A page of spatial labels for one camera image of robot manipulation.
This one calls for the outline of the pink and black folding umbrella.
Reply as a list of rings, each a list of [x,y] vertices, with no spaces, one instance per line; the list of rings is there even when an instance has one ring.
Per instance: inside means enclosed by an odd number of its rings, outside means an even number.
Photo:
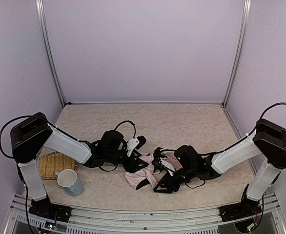
[[[182,167],[178,159],[174,156],[174,151],[164,151],[162,155],[168,157],[166,161],[171,163],[176,169],[176,171]],[[146,155],[141,156],[140,159],[149,163],[149,166],[137,171],[136,173],[126,172],[125,178],[129,183],[129,185],[135,190],[139,190],[140,188],[146,185],[151,185],[151,187],[154,188],[160,181],[160,179],[167,172],[166,171],[161,171],[161,172],[156,171],[155,173],[153,172],[153,165],[152,165],[153,154],[151,155],[150,153],[148,153]]]

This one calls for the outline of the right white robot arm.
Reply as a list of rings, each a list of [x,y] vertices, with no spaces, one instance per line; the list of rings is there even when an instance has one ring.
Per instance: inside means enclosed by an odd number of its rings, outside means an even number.
[[[253,181],[245,187],[241,199],[242,204],[256,205],[281,171],[286,169],[286,129],[260,119],[251,133],[222,151],[203,155],[192,146],[183,145],[173,150],[173,155],[181,168],[173,171],[163,167],[167,172],[154,187],[156,193],[177,192],[181,184],[193,178],[202,181],[216,179],[250,158],[264,156],[262,166]]]

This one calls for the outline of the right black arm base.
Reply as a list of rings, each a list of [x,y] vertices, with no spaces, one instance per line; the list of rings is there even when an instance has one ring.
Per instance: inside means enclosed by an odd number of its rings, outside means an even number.
[[[240,202],[224,205],[219,208],[220,216],[223,222],[245,218],[262,212],[259,201],[253,201],[247,198],[248,186],[249,184],[247,184],[245,187]]]

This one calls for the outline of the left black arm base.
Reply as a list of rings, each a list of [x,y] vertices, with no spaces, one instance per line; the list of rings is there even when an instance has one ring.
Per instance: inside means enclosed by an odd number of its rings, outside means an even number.
[[[34,201],[31,200],[29,213],[54,221],[69,222],[72,208],[65,205],[51,203],[49,197]]]

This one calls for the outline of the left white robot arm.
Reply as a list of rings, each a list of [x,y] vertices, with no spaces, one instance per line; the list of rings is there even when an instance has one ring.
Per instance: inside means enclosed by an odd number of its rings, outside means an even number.
[[[12,156],[34,203],[50,204],[38,167],[42,148],[62,153],[88,168],[105,163],[122,165],[128,173],[136,173],[148,166],[137,151],[146,143],[143,136],[126,141],[117,129],[105,131],[101,139],[90,143],[77,139],[50,123],[38,112],[22,120],[10,131]]]

